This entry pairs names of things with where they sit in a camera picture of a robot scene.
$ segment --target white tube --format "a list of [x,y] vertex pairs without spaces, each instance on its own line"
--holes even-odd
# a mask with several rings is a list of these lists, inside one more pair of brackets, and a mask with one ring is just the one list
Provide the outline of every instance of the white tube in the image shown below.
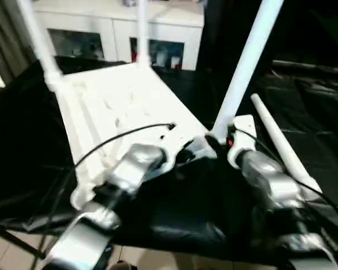
[[150,66],[149,48],[148,48],[148,22],[146,18],[147,0],[138,0],[137,7],[137,61],[141,66]]
[[216,118],[212,134],[222,142],[262,54],[284,0],[262,0],[241,58]]
[[31,1],[18,0],[17,3],[34,45],[35,55],[43,68],[46,84],[51,91],[55,91],[56,87],[53,87],[52,85],[53,82],[55,84],[55,82],[61,78],[61,71],[56,64],[53,55],[50,54],[43,31],[35,19]]
[[[276,124],[275,120],[271,116],[268,109],[265,107],[260,97],[257,94],[253,94],[251,96],[251,100],[292,177],[317,190],[318,192],[322,192],[321,188],[318,186],[317,181],[308,174],[302,162],[300,162],[298,156],[295,154],[293,148],[287,141],[286,137],[280,130],[279,126]],[[304,189],[304,195],[308,200],[314,200],[318,198],[317,194],[308,189]]]

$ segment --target black cable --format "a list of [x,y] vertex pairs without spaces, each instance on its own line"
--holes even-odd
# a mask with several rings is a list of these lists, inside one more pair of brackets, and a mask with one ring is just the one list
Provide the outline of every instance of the black cable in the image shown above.
[[265,145],[263,142],[261,142],[259,139],[257,139],[255,136],[253,136],[252,134],[250,134],[249,132],[246,132],[244,130],[241,130],[241,129],[238,129],[238,128],[235,128],[236,131],[239,131],[239,132],[242,132],[246,135],[248,135],[249,137],[251,137],[255,142],[257,142],[258,144],[260,144],[261,147],[263,147],[263,149],[274,159],[276,160],[276,162],[278,162],[282,167],[283,169],[285,168],[285,166],[283,165],[283,162],[281,161],[280,158],[278,158],[276,156],[276,154],[271,150],[269,149],[269,147],[267,145]]
[[[39,247],[38,247],[38,250],[41,251],[43,249],[43,246],[44,246],[44,243],[46,241],[46,237],[48,235],[48,231],[50,229],[50,225],[51,225],[51,222],[52,222],[52,218],[56,212],[56,208],[58,207],[59,203],[60,203],[60,200],[61,200],[61,197],[67,187],[67,185],[69,184],[69,181],[70,181],[70,177],[72,176],[72,174],[75,173],[75,170],[76,168],[83,163],[84,160],[86,160],[92,153],[94,153],[95,151],[97,151],[98,149],[102,148],[104,145],[108,144],[109,142],[112,142],[112,141],[115,141],[116,139],[119,139],[121,137],[124,137],[126,135],[129,135],[131,133],[135,133],[135,132],[138,132],[138,131],[141,131],[143,129],[147,129],[147,128],[154,128],[154,127],[161,127],[161,126],[167,126],[169,130],[172,130],[173,128],[175,128],[176,124],[174,123],[163,123],[163,124],[153,124],[153,125],[146,125],[144,127],[140,127],[140,128],[136,128],[136,129],[132,129],[132,130],[129,130],[129,131],[126,131],[124,133],[121,133],[121,134],[118,134],[104,142],[102,142],[101,144],[95,146],[92,150],[90,150],[87,154],[85,154],[71,169],[70,171],[68,171],[67,175],[64,177],[64,180],[62,181],[61,183],[61,186],[59,188],[59,192],[57,193],[56,195],[56,200],[54,201],[53,205],[52,205],[52,208],[51,208],[51,211],[49,213],[49,216],[48,216],[48,221],[46,223],[46,226],[45,226],[45,231],[43,233],[43,236],[41,238],[41,241],[39,243]],[[38,259],[39,257],[36,255],[34,257],[34,262],[32,263],[32,266],[30,268],[30,270],[35,270],[35,267],[38,263]]]
[[305,184],[305,183],[303,183],[303,182],[300,182],[300,181],[298,181],[298,180],[296,180],[296,179],[294,179],[294,181],[297,182],[299,185],[301,185],[301,186],[303,186],[303,187],[305,187],[305,188],[307,188],[307,189],[313,191],[313,192],[314,192],[315,194],[317,194],[318,196],[320,196],[327,204],[329,204],[329,205],[333,208],[333,210],[334,210],[334,211],[337,213],[337,215],[338,215],[338,207],[337,207],[337,206],[334,204],[334,202],[333,202],[331,199],[329,199],[326,195],[324,195],[323,193],[321,193],[321,192],[315,190],[314,188],[311,188],[310,186],[308,186],[307,184]]
[[[266,151],[273,159],[275,159],[276,162],[278,162],[278,163],[283,167],[283,169],[286,168],[286,167],[284,166],[283,162],[280,160],[280,158],[277,157],[276,154],[275,154],[274,152],[272,152],[272,151],[268,148],[268,146],[266,146],[263,142],[261,142],[261,141],[260,141],[259,139],[257,139],[255,136],[253,136],[252,134],[250,134],[250,133],[248,133],[248,132],[246,132],[246,131],[244,131],[244,130],[240,130],[240,129],[238,129],[238,128],[235,128],[235,130],[236,130],[236,131],[239,131],[239,132],[242,132],[242,133],[248,135],[249,137],[251,137],[251,138],[252,138],[253,140],[255,140],[258,144],[260,144],[260,145],[265,149],[265,151]],[[337,215],[338,215],[338,207],[337,207],[337,206],[334,204],[334,202],[333,202],[331,199],[329,199],[326,195],[324,195],[323,193],[321,193],[321,192],[315,190],[314,188],[311,188],[310,186],[308,186],[307,184],[305,184],[305,183],[303,183],[303,182],[301,182],[301,181],[298,181],[298,180],[296,180],[296,179],[294,179],[294,178],[293,178],[293,180],[294,180],[295,182],[297,182],[299,185],[301,185],[301,186],[303,186],[303,187],[305,187],[305,188],[311,190],[312,192],[314,192],[315,194],[317,194],[319,197],[321,197],[328,205],[330,205],[330,206],[333,208],[333,210],[334,210],[334,211],[337,213]]]

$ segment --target black tablecloth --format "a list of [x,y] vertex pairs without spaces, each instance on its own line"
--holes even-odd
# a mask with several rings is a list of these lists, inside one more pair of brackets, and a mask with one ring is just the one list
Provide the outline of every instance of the black tablecloth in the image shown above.
[[[58,58],[64,73],[101,68],[107,63]],[[157,70],[191,112],[211,128],[226,85],[205,73]],[[338,205],[338,88],[277,78],[251,83],[238,114],[255,116],[259,137],[271,141],[249,96],[257,92],[273,114],[308,172]],[[63,175],[73,165],[56,102],[38,62],[0,91],[0,226],[40,233]],[[51,232],[60,232],[75,211],[66,189]],[[250,245],[256,205],[239,171],[202,159],[144,184],[123,215],[114,238],[122,245],[197,253],[209,257],[273,263]],[[312,203],[318,220],[338,240],[338,217],[323,202]]]

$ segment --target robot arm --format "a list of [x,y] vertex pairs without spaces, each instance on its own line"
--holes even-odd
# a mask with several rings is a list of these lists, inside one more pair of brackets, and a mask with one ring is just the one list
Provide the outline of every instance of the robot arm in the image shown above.
[[108,231],[121,225],[120,209],[165,158],[157,146],[132,145],[50,250],[45,269],[105,269],[113,250]]
[[[251,116],[235,118],[234,125],[255,136]],[[232,139],[228,161],[242,171],[259,201],[252,224],[260,248],[297,270],[338,269],[329,241],[311,217],[297,182],[278,162],[256,151],[252,137],[236,131]]]

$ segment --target white support structure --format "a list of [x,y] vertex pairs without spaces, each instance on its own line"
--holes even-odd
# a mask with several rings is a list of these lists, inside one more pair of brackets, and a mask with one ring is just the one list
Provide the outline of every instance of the white support structure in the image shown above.
[[284,0],[262,0],[211,133],[224,143]]
[[[139,0],[138,5],[138,63],[69,75],[62,75],[50,54],[48,35],[35,19],[31,0],[17,1],[45,82],[55,92],[74,163],[119,133],[150,124],[176,123],[171,131],[165,127],[142,130],[90,155],[76,170],[78,184],[70,198],[76,209],[92,199],[93,187],[105,181],[106,174],[133,143],[158,145],[167,153],[167,162],[150,178],[171,170],[183,146],[208,132],[150,67],[146,0]],[[195,156],[200,157],[199,152],[204,150],[197,147]]]
[[148,23],[146,18],[147,0],[139,0],[137,7],[137,26],[138,26],[138,56],[137,61],[140,66],[150,66]]

